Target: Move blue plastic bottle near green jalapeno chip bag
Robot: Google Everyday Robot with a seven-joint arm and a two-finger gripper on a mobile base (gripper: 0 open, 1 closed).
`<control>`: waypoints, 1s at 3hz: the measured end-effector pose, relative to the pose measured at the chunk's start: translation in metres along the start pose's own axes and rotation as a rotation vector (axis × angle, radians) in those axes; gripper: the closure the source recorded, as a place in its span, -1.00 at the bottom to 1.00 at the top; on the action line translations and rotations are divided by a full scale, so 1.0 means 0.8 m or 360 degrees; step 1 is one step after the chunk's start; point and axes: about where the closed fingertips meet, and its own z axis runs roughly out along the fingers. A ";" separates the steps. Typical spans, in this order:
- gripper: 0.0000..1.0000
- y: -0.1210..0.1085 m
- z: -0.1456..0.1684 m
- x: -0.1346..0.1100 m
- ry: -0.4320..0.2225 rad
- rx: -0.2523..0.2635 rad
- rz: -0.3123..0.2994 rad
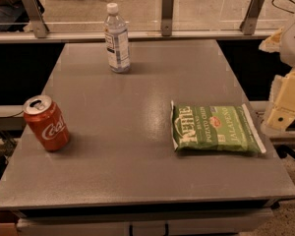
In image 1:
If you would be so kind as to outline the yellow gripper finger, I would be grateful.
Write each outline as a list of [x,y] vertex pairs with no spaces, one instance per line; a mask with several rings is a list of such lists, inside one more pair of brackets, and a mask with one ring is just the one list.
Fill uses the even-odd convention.
[[275,75],[263,117],[264,132],[285,132],[295,121],[295,68]]
[[279,52],[282,32],[283,28],[280,28],[271,36],[263,40],[259,45],[259,50],[267,53]]

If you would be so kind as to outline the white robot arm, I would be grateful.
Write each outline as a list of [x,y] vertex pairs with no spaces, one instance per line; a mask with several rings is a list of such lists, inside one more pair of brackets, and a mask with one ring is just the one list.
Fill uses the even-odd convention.
[[262,41],[259,50],[278,52],[280,61],[291,67],[284,77],[274,77],[262,121],[265,134],[283,133],[295,120],[295,13],[284,27]]

